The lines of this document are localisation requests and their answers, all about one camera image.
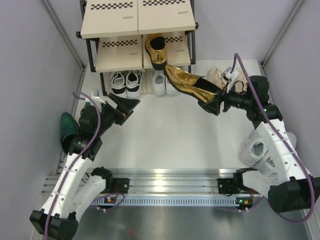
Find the white sneaker one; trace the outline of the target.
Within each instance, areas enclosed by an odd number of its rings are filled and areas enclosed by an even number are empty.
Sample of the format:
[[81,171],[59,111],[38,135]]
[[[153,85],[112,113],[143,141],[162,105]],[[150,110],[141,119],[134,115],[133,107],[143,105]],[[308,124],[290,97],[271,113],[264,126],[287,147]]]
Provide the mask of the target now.
[[151,85],[156,96],[163,96],[166,93],[165,80],[162,70],[151,70]]
[[173,85],[169,82],[168,79],[165,80],[165,92],[169,96],[174,96],[177,94],[177,90],[173,87]]

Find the black white sneaker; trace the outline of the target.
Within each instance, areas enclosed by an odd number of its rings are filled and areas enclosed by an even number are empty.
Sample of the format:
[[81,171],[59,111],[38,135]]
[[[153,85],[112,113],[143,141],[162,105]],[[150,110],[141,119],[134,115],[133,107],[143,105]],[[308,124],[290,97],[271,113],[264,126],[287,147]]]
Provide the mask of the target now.
[[109,76],[112,92],[121,98],[127,97],[126,75],[126,71],[113,71]]
[[125,78],[127,96],[129,98],[138,98],[141,95],[142,72],[139,70],[128,71]]

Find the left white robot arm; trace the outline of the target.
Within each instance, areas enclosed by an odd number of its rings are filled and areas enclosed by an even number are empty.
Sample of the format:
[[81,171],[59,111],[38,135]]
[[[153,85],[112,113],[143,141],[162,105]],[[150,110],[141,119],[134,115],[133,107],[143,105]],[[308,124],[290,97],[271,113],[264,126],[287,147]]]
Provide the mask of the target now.
[[66,162],[46,202],[29,217],[39,234],[55,240],[73,239],[83,214],[100,193],[120,194],[113,192],[113,173],[104,167],[95,168],[87,182],[80,183],[102,147],[102,135],[112,125],[123,125],[140,103],[114,93],[106,99],[83,92],[73,95],[85,105],[78,120],[66,112],[61,116],[60,142]]

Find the gold loafer one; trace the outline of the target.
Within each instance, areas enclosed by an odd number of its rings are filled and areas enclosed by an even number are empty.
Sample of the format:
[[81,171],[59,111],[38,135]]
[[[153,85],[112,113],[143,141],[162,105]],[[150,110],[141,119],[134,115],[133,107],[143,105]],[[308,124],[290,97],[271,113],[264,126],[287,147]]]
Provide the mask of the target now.
[[215,116],[220,114],[223,101],[223,90],[220,87],[203,76],[168,64],[164,68],[164,74],[178,92],[195,98],[203,110]]
[[148,34],[145,40],[145,50],[149,55],[151,65],[156,71],[163,71],[168,62],[165,50],[166,39],[161,33]]

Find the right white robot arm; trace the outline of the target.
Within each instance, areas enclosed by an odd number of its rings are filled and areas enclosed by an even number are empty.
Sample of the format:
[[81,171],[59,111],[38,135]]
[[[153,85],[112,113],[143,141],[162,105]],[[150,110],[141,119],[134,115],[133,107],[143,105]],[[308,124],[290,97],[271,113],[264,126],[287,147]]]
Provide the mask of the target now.
[[246,168],[233,174],[235,190],[258,192],[278,214],[312,210],[320,196],[320,179],[301,162],[279,108],[270,103],[267,78],[251,76],[247,89],[241,92],[235,84],[229,80],[223,88],[223,111],[231,107],[244,110],[254,126],[240,155]]

